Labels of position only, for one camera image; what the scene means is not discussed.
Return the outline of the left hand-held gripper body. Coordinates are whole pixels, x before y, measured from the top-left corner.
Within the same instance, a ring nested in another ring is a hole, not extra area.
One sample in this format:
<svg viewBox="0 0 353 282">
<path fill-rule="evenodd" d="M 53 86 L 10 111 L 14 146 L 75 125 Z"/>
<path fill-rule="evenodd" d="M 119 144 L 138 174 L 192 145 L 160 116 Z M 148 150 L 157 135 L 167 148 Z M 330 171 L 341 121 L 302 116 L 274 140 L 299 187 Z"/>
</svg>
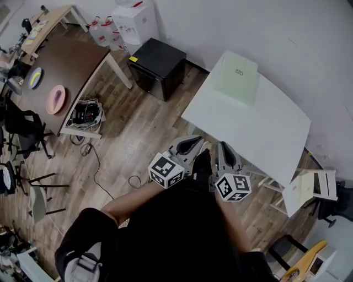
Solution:
<svg viewBox="0 0 353 282">
<path fill-rule="evenodd" d="M 191 162 L 188 155 L 173 154 L 166 150 L 158 153 L 149 164 L 149 177 L 164 189 L 170 188 L 186 177 Z"/>
</svg>

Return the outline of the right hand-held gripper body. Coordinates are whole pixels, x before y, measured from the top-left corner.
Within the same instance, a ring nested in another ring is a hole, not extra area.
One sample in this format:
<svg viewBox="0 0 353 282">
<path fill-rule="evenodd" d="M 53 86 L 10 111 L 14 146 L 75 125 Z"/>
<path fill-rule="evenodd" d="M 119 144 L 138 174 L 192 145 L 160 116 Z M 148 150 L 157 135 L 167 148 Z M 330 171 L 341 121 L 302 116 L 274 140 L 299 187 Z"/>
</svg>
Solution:
<svg viewBox="0 0 353 282">
<path fill-rule="evenodd" d="M 211 189 L 224 202 L 240 202 L 252 192 L 250 177 L 236 170 L 219 170 L 217 176 L 211 177 Z"/>
</svg>

